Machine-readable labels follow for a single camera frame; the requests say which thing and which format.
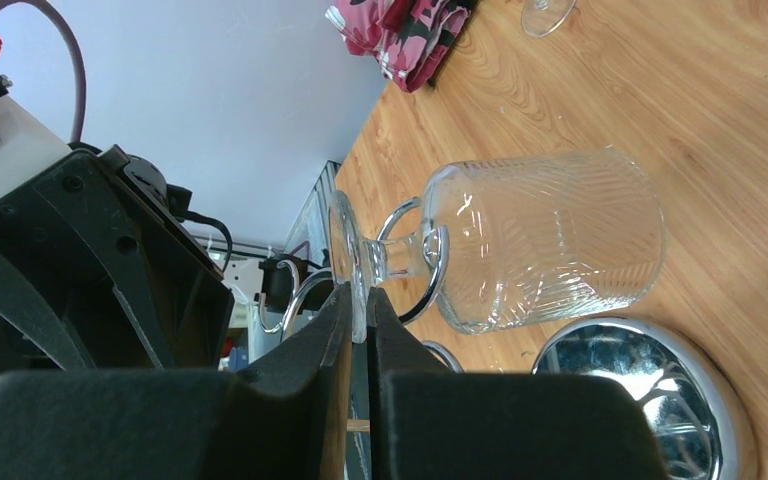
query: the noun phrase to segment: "reflective metal surface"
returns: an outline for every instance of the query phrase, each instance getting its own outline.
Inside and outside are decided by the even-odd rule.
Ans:
[[[458,361],[458,358],[455,357],[455,354],[453,354],[448,348],[444,347],[441,343],[432,340],[425,340],[422,342],[422,346],[425,347],[429,352],[436,355],[440,361],[449,367],[449,370],[455,373],[463,373],[463,366],[461,366],[461,362]]]
[[[377,240],[380,242],[386,240],[390,235],[390,231],[396,226],[399,219],[406,213],[419,208],[422,204],[422,199],[419,197],[413,197],[410,200],[402,203],[387,220],[384,221],[384,226],[381,227],[381,231],[378,232]],[[436,243],[437,248],[433,248],[432,244]],[[429,265],[435,265],[436,267],[431,271],[431,280],[428,282],[428,288],[425,289],[425,293],[422,298],[419,299],[416,305],[413,306],[407,313],[399,315],[399,320],[402,324],[408,323],[419,318],[420,315],[425,313],[426,310],[434,303],[434,299],[443,289],[443,279],[446,277],[446,270],[449,267],[449,230],[445,226],[439,226],[429,234],[424,240],[423,248],[425,250],[425,259],[429,262]]]
[[[294,333],[296,317],[299,315],[299,308],[301,308],[307,294],[313,290],[313,287],[328,280],[331,280],[331,269],[323,268],[322,270],[317,270],[315,273],[311,274],[301,285],[299,285],[292,300],[290,300],[290,305],[287,306],[287,311],[284,312],[284,318],[281,319],[281,323],[279,324],[284,330],[281,335],[282,342]]]
[[[278,262],[278,268],[289,268],[290,269],[290,276],[293,279],[293,290],[291,292],[291,298],[293,300],[296,300],[297,297],[299,297],[299,289],[301,288],[299,280],[301,279],[301,274],[299,273],[298,267],[296,267],[296,264],[289,261],[289,260],[281,260]],[[260,300],[258,301],[258,307],[260,309],[260,327],[263,328],[263,331],[268,334],[278,333],[281,331],[284,326],[287,324],[288,315],[284,315],[284,318],[282,318],[281,323],[278,323],[272,328],[269,328],[266,326],[265,323],[263,323],[263,319],[266,317],[266,294],[261,292],[260,293]]]
[[[549,339],[533,373],[622,384],[646,414],[671,478],[757,478],[754,438],[734,390],[698,347],[664,327],[619,317],[573,322]]]

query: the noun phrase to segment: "metal ring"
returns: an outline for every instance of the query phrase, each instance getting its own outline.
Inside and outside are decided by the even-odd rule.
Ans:
[[[311,276],[307,277],[304,282],[302,282],[298,291],[293,295],[293,299],[290,300],[290,304],[287,306],[287,311],[284,312],[284,318],[281,319],[281,323],[279,324],[284,327],[284,332],[281,335],[282,342],[293,334],[293,327],[296,324],[296,317],[298,316],[299,308],[301,308],[302,302],[304,302],[307,294],[313,290],[313,287],[326,280],[331,280],[331,278],[331,269],[323,268],[322,270],[313,273]]]
[[[437,357],[442,360],[447,367],[449,367],[449,370],[455,373],[463,373],[461,362],[458,361],[457,357],[455,357],[455,355],[448,348],[432,340],[426,340],[422,342],[422,345],[428,351],[437,355]]]
[[[297,267],[296,264],[290,260],[281,260],[278,262],[278,268],[290,269],[290,276],[293,277],[293,291],[291,296],[295,297],[296,293],[299,291],[299,284],[302,282],[302,277],[299,274],[299,267]]]
[[[406,201],[405,203],[399,205],[396,207],[395,210],[393,210],[393,213],[390,214],[389,217],[387,217],[387,220],[384,220],[384,226],[381,227],[381,231],[378,232],[378,238],[377,240],[380,242],[382,240],[387,240],[387,237],[390,236],[390,232],[393,230],[393,227],[396,226],[397,223],[399,223],[399,220],[405,216],[406,213],[413,210],[414,208],[419,208],[419,206],[422,204],[422,199],[419,197],[413,197],[410,200]]]
[[[299,292],[299,282],[301,275],[299,274],[299,268],[296,266],[295,263],[291,262],[290,260],[281,260],[278,262],[278,268],[289,268],[290,269],[290,276],[293,277],[293,291],[291,293],[291,298],[295,297]],[[263,317],[266,315],[265,310],[265,304],[266,304],[266,294],[261,293],[260,298],[257,302],[258,304],[258,312],[260,314],[260,327],[263,328],[263,331],[268,334],[278,333],[283,327],[284,327],[284,319],[282,318],[281,321],[275,325],[272,328],[266,328],[266,324],[263,323]]]
[[[396,207],[396,209],[393,210],[393,213],[391,213],[390,216],[387,217],[387,220],[384,221],[384,226],[381,227],[381,231],[378,232],[377,240],[379,242],[386,240],[399,219],[414,208],[419,208],[421,204],[421,198],[413,197]],[[404,325],[416,320],[420,315],[425,313],[443,288],[443,279],[446,276],[446,270],[449,268],[449,229],[445,226],[439,226],[435,228],[434,231],[437,235],[437,266],[431,271],[431,280],[428,283],[428,288],[419,299],[419,302],[417,302],[417,304],[407,313],[399,315],[399,320]]]
[[[273,334],[278,333],[278,331],[281,330],[281,323],[278,323],[272,328],[267,328],[266,324],[263,323],[263,317],[266,316],[266,294],[263,292],[260,292],[260,295],[258,295],[257,314],[260,317],[260,328],[262,328],[264,332]]]

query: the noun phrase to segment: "pink cloth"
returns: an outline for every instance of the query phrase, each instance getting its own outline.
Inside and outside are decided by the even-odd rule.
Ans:
[[[471,10],[471,0],[415,0],[397,31],[410,0],[336,0],[325,16],[346,41],[349,53],[372,55],[399,88],[413,92],[434,75]],[[385,18],[391,22],[385,25]]]

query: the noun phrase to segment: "chrome bowl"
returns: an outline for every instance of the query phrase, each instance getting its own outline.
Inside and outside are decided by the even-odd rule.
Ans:
[[[673,479],[758,476],[752,428],[734,389],[698,346],[663,326],[621,317],[573,322],[549,339],[532,373],[622,384],[646,414]]]

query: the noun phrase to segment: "wooden table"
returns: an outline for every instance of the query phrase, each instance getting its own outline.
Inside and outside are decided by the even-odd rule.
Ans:
[[[613,145],[661,196],[670,239],[629,312],[684,332],[753,420],[768,478],[768,1],[579,0],[543,39],[522,1],[483,0],[436,90],[387,88],[337,177],[374,237],[439,165]],[[416,227],[402,221],[393,236]],[[397,310],[424,285],[386,285]],[[410,326],[471,370],[529,370],[563,322],[481,336]]]

